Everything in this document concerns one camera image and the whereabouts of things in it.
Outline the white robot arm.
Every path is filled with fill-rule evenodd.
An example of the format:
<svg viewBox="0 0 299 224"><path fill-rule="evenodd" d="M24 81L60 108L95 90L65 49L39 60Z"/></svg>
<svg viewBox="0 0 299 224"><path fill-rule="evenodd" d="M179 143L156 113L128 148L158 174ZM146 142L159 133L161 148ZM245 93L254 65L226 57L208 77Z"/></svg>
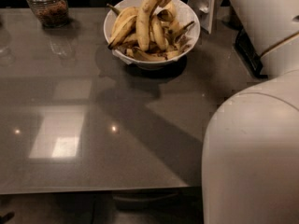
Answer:
<svg viewBox="0 0 299 224"><path fill-rule="evenodd" d="M206 129L204 224L299 224L299 0L230 0L268 79Z"/></svg>

